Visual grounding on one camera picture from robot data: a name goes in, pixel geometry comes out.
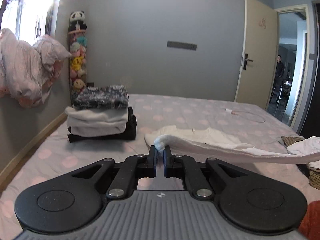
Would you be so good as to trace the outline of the white textured garment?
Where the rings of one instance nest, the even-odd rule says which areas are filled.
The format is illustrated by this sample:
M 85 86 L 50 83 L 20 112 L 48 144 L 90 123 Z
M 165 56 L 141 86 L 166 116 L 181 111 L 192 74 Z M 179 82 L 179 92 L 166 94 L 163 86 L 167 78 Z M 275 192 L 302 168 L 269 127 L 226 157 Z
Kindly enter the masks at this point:
M 231 163 L 306 164 L 319 160 L 319 152 L 294 155 L 261 150 L 213 128 L 196 130 L 178 129 L 175 125 L 165 126 L 145 134 L 144 139 L 149 146 L 155 146 L 161 153 L 169 146 L 178 154 L 200 154 Z

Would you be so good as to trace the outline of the rust red fleece garment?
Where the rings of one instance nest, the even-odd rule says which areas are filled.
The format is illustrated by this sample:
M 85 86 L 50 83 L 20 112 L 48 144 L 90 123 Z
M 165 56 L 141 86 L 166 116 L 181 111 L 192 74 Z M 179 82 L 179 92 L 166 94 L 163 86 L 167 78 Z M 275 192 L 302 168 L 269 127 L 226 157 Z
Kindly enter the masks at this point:
M 299 232 L 309 240 L 320 240 L 320 201 L 311 202 L 299 226 Z

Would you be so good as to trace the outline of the brown striped garment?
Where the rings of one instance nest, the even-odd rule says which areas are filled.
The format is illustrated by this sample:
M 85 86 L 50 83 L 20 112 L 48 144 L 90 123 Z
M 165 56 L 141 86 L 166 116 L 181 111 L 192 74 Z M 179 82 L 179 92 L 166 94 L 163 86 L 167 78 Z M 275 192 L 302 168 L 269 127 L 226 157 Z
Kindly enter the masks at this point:
M 319 137 L 281 137 L 281 141 L 289 154 L 299 155 L 319 152 Z M 309 179 L 309 185 L 319 190 L 319 160 L 296 165 L 300 172 Z

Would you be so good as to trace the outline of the grey folded sweater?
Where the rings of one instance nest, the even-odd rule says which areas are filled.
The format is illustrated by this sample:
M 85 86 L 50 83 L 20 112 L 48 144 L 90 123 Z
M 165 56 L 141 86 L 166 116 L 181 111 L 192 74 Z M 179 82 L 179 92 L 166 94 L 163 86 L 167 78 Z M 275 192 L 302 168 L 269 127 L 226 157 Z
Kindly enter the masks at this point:
M 67 120 L 67 126 L 71 128 L 71 133 L 74 135 L 82 137 L 99 137 L 123 133 L 126 128 L 126 122 L 76 122 Z

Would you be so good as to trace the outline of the grey pink-dotted bedsheet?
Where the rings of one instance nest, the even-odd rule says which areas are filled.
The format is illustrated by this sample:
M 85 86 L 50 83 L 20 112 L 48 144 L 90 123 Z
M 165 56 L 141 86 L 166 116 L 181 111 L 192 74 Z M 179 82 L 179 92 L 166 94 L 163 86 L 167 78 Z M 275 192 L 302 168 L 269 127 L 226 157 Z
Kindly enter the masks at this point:
M 202 99 L 158 95 L 130 96 L 130 106 L 137 118 L 134 141 L 85 140 L 70 143 L 68 129 L 62 124 L 26 162 L 1 196 L 1 239 L 37 239 L 35 233 L 23 233 L 14 213 L 17 196 L 29 186 L 50 180 L 104 158 L 123 161 L 146 153 L 144 135 L 164 126 L 180 129 L 214 128 L 253 144 L 262 150 L 285 153 L 281 136 L 293 130 L 258 106 Z M 264 123 L 248 121 L 225 112 L 247 111 L 265 118 Z M 158 169 L 155 179 L 139 182 L 139 192 L 125 205 L 115 204 L 114 215 L 104 219 L 103 229 L 91 229 L 86 239 L 250 239 L 247 233 L 233 229 L 221 218 L 211 216 L 207 204 L 196 203 L 191 196 L 171 194 L 181 184 L 166 179 Z

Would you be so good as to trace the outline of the light grey folded garment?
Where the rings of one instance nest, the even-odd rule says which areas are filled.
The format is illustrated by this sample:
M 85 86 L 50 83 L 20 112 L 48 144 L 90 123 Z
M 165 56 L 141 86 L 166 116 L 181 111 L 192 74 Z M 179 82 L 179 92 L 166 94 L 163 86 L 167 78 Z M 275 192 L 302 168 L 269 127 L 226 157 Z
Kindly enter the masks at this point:
M 83 109 L 66 107 L 67 125 L 71 127 L 119 127 L 129 120 L 129 109 Z

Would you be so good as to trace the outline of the black wardrobe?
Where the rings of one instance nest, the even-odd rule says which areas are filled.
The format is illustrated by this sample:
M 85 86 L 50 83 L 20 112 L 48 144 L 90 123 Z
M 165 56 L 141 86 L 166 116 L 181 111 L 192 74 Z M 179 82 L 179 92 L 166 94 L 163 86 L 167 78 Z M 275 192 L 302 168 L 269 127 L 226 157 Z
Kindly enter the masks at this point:
M 315 17 L 315 53 L 310 57 L 313 60 L 311 88 L 308 95 L 308 110 L 300 131 L 300 135 L 305 138 L 319 137 L 319 1 L 314 1 L 312 7 Z

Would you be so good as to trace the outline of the black floral folded garment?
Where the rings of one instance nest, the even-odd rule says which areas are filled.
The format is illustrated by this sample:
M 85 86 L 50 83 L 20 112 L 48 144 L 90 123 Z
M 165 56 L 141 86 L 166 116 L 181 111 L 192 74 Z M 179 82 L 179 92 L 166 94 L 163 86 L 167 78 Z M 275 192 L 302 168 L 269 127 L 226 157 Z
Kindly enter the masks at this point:
M 129 95 L 124 85 L 86 87 L 74 96 L 72 105 L 77 110 L 126 109 Z

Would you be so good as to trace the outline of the beige bedroom door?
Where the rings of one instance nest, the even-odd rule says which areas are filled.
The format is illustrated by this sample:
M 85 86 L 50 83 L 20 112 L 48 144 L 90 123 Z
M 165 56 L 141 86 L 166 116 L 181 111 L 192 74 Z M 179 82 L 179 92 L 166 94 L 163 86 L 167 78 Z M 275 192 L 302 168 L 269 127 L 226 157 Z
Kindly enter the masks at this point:
M 244 44 L 235 102 L 266 109 L 274 81 L 278 13 L 257 0 L 245 0 Z

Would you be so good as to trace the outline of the person in doorway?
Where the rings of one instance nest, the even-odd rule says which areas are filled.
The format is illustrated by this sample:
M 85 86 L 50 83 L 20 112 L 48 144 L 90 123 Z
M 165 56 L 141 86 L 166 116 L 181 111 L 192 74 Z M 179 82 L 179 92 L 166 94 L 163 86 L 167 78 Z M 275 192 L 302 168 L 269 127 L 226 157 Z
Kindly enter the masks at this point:
M 276 72 L 275 72 L 275 76 L 274 76 L 274 83 L 273 83 L 270 102 L 272 101 L 273 93 L 278 92 L 280 90 L 280 87 L 281 87 L 281 84 L 283 81 L 284 70 L 285 70 L 285 66 L 282 62 L 282 57 L 281 57 L 281 55 L 278 55 L 277 56 Z

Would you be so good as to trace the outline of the crumpled pink grey duvet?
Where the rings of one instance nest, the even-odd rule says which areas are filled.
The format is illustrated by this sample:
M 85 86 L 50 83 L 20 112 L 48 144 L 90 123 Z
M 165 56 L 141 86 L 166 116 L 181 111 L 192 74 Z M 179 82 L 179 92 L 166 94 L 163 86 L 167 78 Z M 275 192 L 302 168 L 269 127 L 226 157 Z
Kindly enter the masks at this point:
M 1 98 L 10 96 L 23 108 L 36 107 L 48 98 L 71 53 L 49 35 L 31 45 L 10 29 L 1 30 Z

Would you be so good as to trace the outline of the plush toy column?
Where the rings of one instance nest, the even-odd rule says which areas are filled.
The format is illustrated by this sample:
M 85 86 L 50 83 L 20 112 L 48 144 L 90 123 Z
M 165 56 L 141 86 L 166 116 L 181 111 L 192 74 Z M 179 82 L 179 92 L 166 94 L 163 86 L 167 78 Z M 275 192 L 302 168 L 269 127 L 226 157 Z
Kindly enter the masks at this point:
M 87 52 L 87 25 L 85 12 L 74 11 L 69 17 L 68 46 L 71 57 L 69 58 L 69 80 L 71 94 L 78 93 L 86 87 L 86 52 Z

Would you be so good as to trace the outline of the window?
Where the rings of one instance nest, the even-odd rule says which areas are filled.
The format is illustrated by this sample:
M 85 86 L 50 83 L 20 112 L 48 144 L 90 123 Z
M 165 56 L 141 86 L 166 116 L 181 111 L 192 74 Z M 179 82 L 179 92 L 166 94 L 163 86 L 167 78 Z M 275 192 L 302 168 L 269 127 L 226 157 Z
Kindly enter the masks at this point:
M 1 0 L 1 29 L 33 44 L 43 35 L 55 35 L 60 0 Z

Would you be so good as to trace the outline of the grey wall plate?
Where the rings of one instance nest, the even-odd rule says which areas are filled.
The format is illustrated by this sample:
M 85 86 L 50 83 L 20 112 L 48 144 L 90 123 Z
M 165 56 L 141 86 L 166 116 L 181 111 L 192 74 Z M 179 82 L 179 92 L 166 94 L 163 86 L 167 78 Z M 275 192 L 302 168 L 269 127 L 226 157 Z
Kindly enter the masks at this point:
M 193 43 L 168 41 L 167 42 L 167 47 L 168 48 L 176 48 L 176 49 L 185 49 L 185 50 L 197 51 L 197 45 L 193 44 Z

